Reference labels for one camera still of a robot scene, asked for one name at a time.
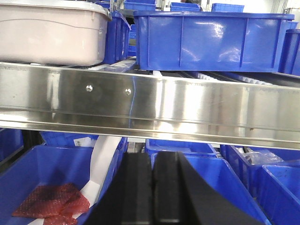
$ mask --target white paper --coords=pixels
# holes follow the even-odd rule
[[[94,147],[96,144],[96,140],[91,139],[90,137],[77,138],[74,139],[73,141],[75,146],[81,146],[81,147]]]
[[[99,136],[90,160],[90,180],[81,189],[92,207],[98,200],[109,165],[112,161],[121,137]],[[36,219],[28,225],[43,225],[44,219]]]

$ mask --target blue crate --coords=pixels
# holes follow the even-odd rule
[[[107,24],[105,57],[103,63],[113,64],[128,56],[130,25],[119,12],[112,12],[112,21]]]
[[[146,153],[151,156],[160,151],[180,151],[186,156],[217,157],[217,152],[211,144],[146,139]]]
[[[152,165],[156,156],[157,154],[151,156]],[[194,156],[186,156],[186,158],[203,179],[224,198],[265,225],[271,225],[224,159]]]
[[[61,185],[72,182],[78,189],[90,179],[92,148],[58,148],[39,145],[22,156],[14,165],[0,175],[0,224],[26,225],[32,218],[12,217],[12,212],[38,185]],[[110,185],[116,167],[116,158],[122,150],[116,150],[110,163],[100,197]],[[83,225],[88,213],[78,218]]]
[[[129,39],[136,39],[136,33],[129,32]]]
[[[63,133],[63,132],[53,132],[53,131],[41,131],[40,132],[46,145],[49,146],[68,146],[75,147],[79,144],[75,144],[76,139],[79,138],[90,138],[92,140],[97,140],[98,135],[88,135],[88,134],[74,134],[74,133]]]
[[[136,56],[136,46],[128,46],[128,56]]]
[[[244,5],[214,3],[214,4],[212,4],[212,7],[211,7],[212,12],[242,13],[243,10],[244,10]]]
[[[293,29],[296,29],[297,26],[298,26],[298,23],[299,23],[299,22],[296,22],[296,21],[289,21],[289,22],[288,22],[288,29],[287,29],[287,30],[293,30]]]
[[[22,148],[21,130],[0,128],[0,162],[11,158]]]
[[[141,69],[278,72],[294,15],[135,11],[134,17]]]
[[[136,33],[136,25],[135,24],[131,25],[131,31],[130,32]]]
[[[287,30],[279,71],[300,75],[300,30]]]
[[[253,151],[265,150],[266,148],[250,147]],[[292,162],[278,162],[272,163],[276,165],[297,165],[300,162],[300,151],[285,150],[285,149],[268,149],[270,152],[281,157],[284,161],[295,160]],[[262,165],[252,165],[243,155],[237,150],[235,146],[220,145],[221,155],[226,159],[235,173],[238,175],[242,183],[246,186],[253,197],[257,196],[258,191],[258,171]]]
[[[143,4],[152,4],[152,5],[155,5],[155,0],[126,0],[126,2],[135,2],[135,3],[143,3]]]
[[[171,2],[171,11],[200,11],[198,4],[194,3],[183,3],[183,2]]]
[[[155,11],[155,4],[145,4],[140,2],[124,2],[125,9],[140,10],[140,11]]]
[[[300,168],[264,165],[257,200],[273,225],[300,221]]]

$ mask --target beige plastic container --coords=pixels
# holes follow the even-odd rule
[[[0,0],[0,61],[100,63],[109,20],[107,9],[84,1]]]

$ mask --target storage rack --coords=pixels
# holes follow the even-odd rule
[[[150,72],[134,64],[0,63],[0,127],[300,149],[296,76],[240,74],[275,85],[205,81],[139,75]]]

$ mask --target clear plastic bag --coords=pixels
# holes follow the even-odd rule
[[[262,149],[260,151],[253,151],[249,149],[249,152],[242,154],[246,160],[252,165],[263,165],[269,163],[284,162],[282,158],[270,152],[267,149]]]

